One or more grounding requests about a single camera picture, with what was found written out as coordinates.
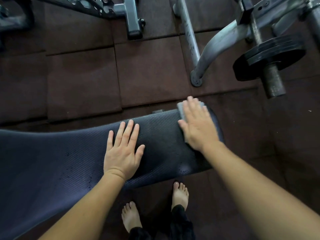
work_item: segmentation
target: dark pants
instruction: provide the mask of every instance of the dark pants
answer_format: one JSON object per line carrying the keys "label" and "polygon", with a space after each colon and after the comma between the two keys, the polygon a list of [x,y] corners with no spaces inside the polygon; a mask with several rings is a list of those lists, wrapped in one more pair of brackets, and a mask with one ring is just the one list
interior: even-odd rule
{"label": "dark pants", "polygon": [[[170,239],[195,240],[193,225],[186,216],[182,205],[176,205],[171,211]],[[151,240],[150,234],[141,227],[130,230],[129,240]]]}

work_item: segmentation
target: person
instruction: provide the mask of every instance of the person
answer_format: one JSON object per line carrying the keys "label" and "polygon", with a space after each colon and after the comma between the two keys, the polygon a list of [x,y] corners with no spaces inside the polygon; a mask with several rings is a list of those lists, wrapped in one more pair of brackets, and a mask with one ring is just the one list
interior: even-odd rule
{"label": "person", "polygon": [[[178,123],[186,141],[194,150],[201,152],[218,172],[259,239],[320,239],[320,216],[220,142],[208,109],[201,107],[198,99],[188,97],[183,102],[183,109],[186,121],[179,120]],[[134,128],[133,125],[130,120],[125,129],[125,123],[121,122],[114,144],[113,131],[109,132],[101,180],[39,239],[99,238],[114,200],[125,181],[138,169],[143,155],[144,145],[134,153],[139,125]],[[185,214],[188,198],[186,186],[175,182],[170,226],[172,239],[195,238],[192,223]],[[124,206],[122,219],[130,239],[150,239],[142,228],[134,202]]]}

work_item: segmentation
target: bare foot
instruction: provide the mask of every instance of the bare foot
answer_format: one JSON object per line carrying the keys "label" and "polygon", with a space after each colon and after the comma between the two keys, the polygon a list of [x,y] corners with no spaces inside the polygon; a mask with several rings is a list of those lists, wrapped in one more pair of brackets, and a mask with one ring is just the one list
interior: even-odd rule
{"label": "bare foot", "polygon": [[182,205],[184,210],[187,209],[189,201],[189,192],[183,183],[174,182],[173,184],[173,195],[172,195],[172,206],[171,210],[176,205]]}
{"label": "bare foot", "polygon": [[132,228],[142,227],[139,212],[137,210],[136,204],[133,201],[127,203],[123,207],[121,217],[123,225],[128,232],[130,232]]}

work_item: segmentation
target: hand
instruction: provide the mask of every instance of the hand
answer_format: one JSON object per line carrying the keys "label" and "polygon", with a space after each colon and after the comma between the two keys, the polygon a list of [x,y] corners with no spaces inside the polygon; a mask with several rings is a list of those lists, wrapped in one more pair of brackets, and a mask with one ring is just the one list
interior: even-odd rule
{"label": "hand", "polygon": [[201,107],[197,98],[189,96],[183,101],[186,121],[179,120],[186,142],[195,150],[203,152],[206,144],[219,141],[217,129],[206,106]]}
{"label": "hand", "polygon": [[134,121],[129,120],[128,126],[125,129],[126,123],[121,122],[114,145],[112,145],[113,131],[109,131],[106,155],[104,156],[104,173],[118,175],[122,177],[124,181],[130,179],[137,171],[145,148],[145,145],[140,145],[136,154],[134,154],[134,148],[139,134],[139,125],[136,124],[134,126],[130,137],[133,125]]}

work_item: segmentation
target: person's left hand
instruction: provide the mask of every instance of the person's left hand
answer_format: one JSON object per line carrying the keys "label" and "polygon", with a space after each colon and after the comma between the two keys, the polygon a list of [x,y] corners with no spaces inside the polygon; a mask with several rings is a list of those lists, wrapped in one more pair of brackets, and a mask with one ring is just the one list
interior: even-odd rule
{"label": "person's left hand", "polygon": [[112,173],[120,176],[124,181],[126,181],[137,171],[145,145],[140,145],[137,152],[134,154],[134,148],[139,134],[139,124],[134,126],[130,137],[133,125],[134,121],[129,120],[128,126],[125,129],[126,123],[121,122],[118,133],[115,137],[114,145],[112,143],[113,131],[109,131],[106,155],[104,156],[103,164],[104,174]]}

